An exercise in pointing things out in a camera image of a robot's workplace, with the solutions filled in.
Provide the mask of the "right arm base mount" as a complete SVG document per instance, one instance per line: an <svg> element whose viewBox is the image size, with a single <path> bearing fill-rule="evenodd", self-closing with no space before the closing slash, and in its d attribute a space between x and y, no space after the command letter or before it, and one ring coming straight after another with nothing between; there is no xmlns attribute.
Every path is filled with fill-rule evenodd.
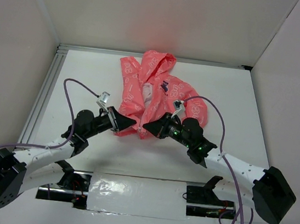
<svg viewBox="0 0 300 224"><path fill-rule="evenodd" d="M218 219L223 213L224 219L234 218L235 204L228 200L220 200L213 193L216 184L222 179L220 176L214 176L204 185L186 186L186 192L182 194L182 198L186 200L187 216Z"/></svg>

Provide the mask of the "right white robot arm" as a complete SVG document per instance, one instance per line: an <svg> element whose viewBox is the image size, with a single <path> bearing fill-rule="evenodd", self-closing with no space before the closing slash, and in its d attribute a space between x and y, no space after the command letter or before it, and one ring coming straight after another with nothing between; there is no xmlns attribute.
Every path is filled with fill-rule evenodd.
<svg viewBox="0 0 300 224"><path fill-rule="evenodd" d="M170 137L187 147L187 155L194 163L212 169L218 176L236 180L245 188L240 193L243 203L255 209L268 224L279 224L296 201L279 169L260 168L223 154L204 137L195 118L186 118L179 123L171 113L165 113L160 119L143 124L143 128L158 139Z"/></svg>

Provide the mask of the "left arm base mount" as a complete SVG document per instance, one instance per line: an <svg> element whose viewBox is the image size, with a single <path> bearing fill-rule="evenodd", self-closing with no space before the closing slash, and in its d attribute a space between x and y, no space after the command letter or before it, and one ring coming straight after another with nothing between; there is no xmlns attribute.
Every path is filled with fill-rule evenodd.
<svg viewBox="0 0 300 224"><path fill-rule="evenodd" d="M70 203L73 208L86 210L92 173L75 171L65 160L57 162L57 165L64 172L62 178L56 183L39 187L35 198Z"/></svg>

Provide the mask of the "pink hooded kids jacket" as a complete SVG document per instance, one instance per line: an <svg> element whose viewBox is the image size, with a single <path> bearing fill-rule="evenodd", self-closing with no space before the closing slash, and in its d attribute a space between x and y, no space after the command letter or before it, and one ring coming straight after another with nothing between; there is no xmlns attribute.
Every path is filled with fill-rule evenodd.
<svg viewBox="0 0 300 224"><path fill-rule="evenodd" d="M166 112L173 113L173 102L198 96L189 84L169 72L177 63L170 53L151 50L143 54L141 61L129 56L120 59L123 78L122 102L119 113L137 123L116 135L124 137L136 134L140 139L152 137L143 124L158 120Z"/></svg>

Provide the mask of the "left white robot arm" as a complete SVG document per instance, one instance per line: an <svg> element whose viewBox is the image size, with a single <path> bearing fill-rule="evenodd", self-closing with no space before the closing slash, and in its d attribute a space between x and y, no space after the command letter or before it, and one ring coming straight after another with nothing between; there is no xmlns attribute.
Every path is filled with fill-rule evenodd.
<svg viewBox="0 0 300 224"><path fill-rule="evenodd" d="M61 137L40 148L0 148L0 208L35 187L57 184L68 188L76 176L67 160L87 148L88 138L107 130L122 131L134 124L134 119L121 115L112 106L97 117L90 110L82 110Z"/></svg>

